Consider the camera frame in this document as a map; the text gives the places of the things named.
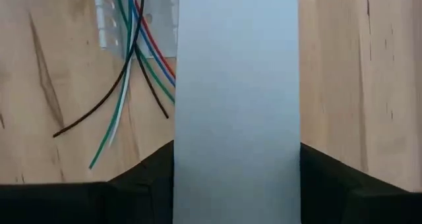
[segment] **light wood panel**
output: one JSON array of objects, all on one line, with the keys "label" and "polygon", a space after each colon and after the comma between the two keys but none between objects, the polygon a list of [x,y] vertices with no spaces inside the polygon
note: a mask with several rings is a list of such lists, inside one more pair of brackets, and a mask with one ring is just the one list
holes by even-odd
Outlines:
[{"label": "light wood panel", "polygon": [[421,190],[421,0],[300,0],[302,141]]},{"label": "light wood panel", "polygon": [[156,87],[167,120],[133,66],[116,142],[89,170],[117,92],[73,130],[52,134],[91,109],[123,65],[99,48],[94,0],[0,0],[0,21],[0,183],[108,180],[173,139],[172,103]]}]

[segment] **white wire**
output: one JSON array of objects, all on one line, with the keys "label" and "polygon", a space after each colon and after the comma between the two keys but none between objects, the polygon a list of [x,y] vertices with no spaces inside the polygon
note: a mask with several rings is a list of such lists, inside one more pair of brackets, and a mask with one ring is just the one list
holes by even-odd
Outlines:
[{"label": "white wire", "polygon": [[[135,32],[135,28],[132,25],[131,42],[133,42],[134,32]],[[125,104],[127,88],[129,87],[129,79],[131,77],[131,66],[132,66],[132,58],[129,59],[129,64],[127,65],[126,77],[125,77],[125,81],[123,83],[123,93],[121,94],[121,97],[120,97],[119,110],[117,112],[117,118],[116,118],[116,122],[115,122],[114,127],[113,127],[113,132],[111,133],[110,139],[108,141],[109,147],[111,147],[111,145],[113,144],[114,137],[116,135],[117,129],[119,128],[121,112],[122,112],[123,106]]]}]

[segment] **red wire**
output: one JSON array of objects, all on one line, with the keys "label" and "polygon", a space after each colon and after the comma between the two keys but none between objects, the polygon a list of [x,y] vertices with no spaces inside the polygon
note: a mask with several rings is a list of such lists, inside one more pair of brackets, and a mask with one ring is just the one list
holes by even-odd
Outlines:
[{"label": "red wire", "polygon": [[[138,0],[135,0],[135,5],[136,5],[136,10],[139,13],[139,3]],[[166,65],[167,70],[170,72],[170,74],[174,77],[174,79],[176,79],[176,75],[173,72],[173,69],[171,69],[171,67],[169,66],[169,64],[167,63],[166,59],[164,58],[163,54],[161,53],[160,49],[158,48],[156,42],[154,41],[154,38],[151,35],[150,29],[148,27],[148,24],[145,21],[145,18],[142,17],[142,25],[145,28],[146,34],[148,35],[148,38],[150,38],[150,41],[152,43],[152,46],[154,47],[154,49],[157,51],[158,56],[160,57],[161,61]]]}]

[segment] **wood grain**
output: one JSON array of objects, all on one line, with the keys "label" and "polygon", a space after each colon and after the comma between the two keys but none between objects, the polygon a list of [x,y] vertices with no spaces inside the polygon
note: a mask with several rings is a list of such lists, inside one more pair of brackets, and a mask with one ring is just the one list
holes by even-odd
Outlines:
[{"label": "wood grain", "polygon": [[76,128],[52,134],[91,109],[123,65],[99,48],[94,0],[0,0],[0,21],[0,183],[108,180],[173,139],[174,105],[154,84],[164,118],[135,64],[115,142],[89,170],[118,92]]},{"label": "wood grain", "polygon": [[421,0],[300,0],[302,141],[421,190]]}]

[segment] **blue wire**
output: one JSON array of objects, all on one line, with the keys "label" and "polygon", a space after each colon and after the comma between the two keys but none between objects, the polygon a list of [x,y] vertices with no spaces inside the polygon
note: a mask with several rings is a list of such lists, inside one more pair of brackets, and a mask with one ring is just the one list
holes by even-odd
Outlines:
[{"label": "blue wire", "polygon": [[[132,12],[134,13],[134,15],[135,15],[135,19],[136,19],[136,21],[138,20],[138,18],[139,18],[139,16],[138,16],[138,12],[136,11],[136,7],[135,7],[135,4],[134,4],[134,1],[135,0],[130,0],[129,1],[129,4],[131,5],[131,10],[132,10]],[[154,48],[151,46],[151,43],[149,42],[149,40],[148,40],[148,37],[146,36],[146,34],[145,34],[145,31],[144,31],[144,29],[141,27],[140,28],[140,33],[142,34],[142,37],[144,38],[144,41],[145,41],[145,43],[146,43],[146,45],[148,46],[148,49],[150,50],[150,52],[151,52],[151,54],[152,54],[152,56],[154,57],[154,59],[156,60],[156,62],[157,62],[157,64],[158,64],[158,66],[160,66],[160,68],[161,68],[161,70],[164,72],[164,74],[165,74],[165,76],[166,76],[166,78],[170,81],[170,83],[173,85],[173,86],[176,86],[175,85],[175,82],[174,82],[174,79],[169,75],[169,73],[166,71],[166,69],[164,68],[164,66],[163,66],[163,63],[158,59],[158,57],[157,57],[157,54],[156,54],[156,52],[154,51]]]}]

